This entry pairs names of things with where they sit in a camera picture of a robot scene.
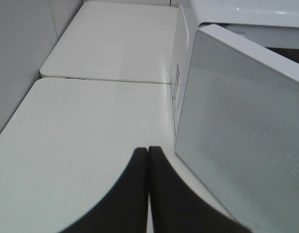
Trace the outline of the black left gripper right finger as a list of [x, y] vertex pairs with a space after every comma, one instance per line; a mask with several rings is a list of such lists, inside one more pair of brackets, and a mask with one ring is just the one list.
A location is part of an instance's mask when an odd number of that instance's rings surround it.
[[180, 178], [161, 147], [150, 146], [149, 195], [156, 233], [249, 233], [201, 199]]

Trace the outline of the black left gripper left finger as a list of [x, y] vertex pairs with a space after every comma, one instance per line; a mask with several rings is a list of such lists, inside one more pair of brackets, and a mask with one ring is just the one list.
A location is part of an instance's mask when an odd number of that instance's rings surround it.
[[136, 148], [123, 173], [89, 212], [64, 233], [145, 233], [148, 220], [148, 152]]

